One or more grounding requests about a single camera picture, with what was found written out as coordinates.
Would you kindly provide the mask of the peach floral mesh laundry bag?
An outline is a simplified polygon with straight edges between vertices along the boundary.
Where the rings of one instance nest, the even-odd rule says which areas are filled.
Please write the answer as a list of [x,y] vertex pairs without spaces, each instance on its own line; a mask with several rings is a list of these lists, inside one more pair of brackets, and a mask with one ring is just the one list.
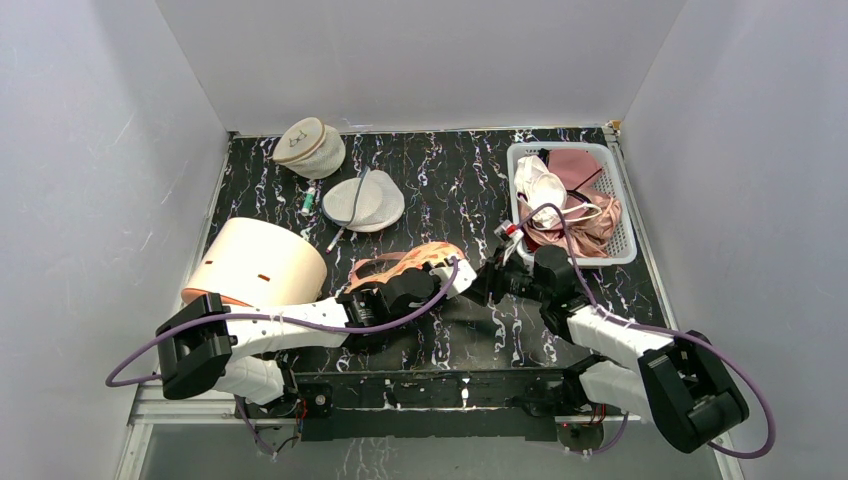
[[436,267],[455,257],[465,261],[462,250],[448,242],[428,242],[407,252],[390,252],[376,258],[357,261],[350,274],[350,284],[345,293],[376,288],[409,269],[423,270],[426,265]]

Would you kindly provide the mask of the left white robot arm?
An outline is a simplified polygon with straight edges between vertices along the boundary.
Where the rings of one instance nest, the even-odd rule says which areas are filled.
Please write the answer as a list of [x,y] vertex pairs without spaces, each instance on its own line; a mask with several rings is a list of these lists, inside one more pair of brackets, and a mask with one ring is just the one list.
[[244,307],[224,304],[218,293],[203,294],[155,332],[163,395],[183,400],[217,390],[286,416],[297,407],[299,391],[293,378],[264,354],[337,348],[355,336],[394,330],[464,293],[475,279],[467,260],[450,257],[312,303]]

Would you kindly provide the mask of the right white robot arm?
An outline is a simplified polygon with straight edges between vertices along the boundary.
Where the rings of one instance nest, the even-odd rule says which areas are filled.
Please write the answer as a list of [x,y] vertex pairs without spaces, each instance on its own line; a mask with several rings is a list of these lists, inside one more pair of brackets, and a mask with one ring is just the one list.
[[590,413],[599,404],[653,423],[680,452],[690,453],[748,419],[744,396],[707,339],[625,326],[594,308],[565,250],[539,249],[531,266],[498,248],[463,294],[487,305],[512,295],[537,302],[544,325],[566,342],[591,350],[568,367],[563,384],[540,403],[555,412]]

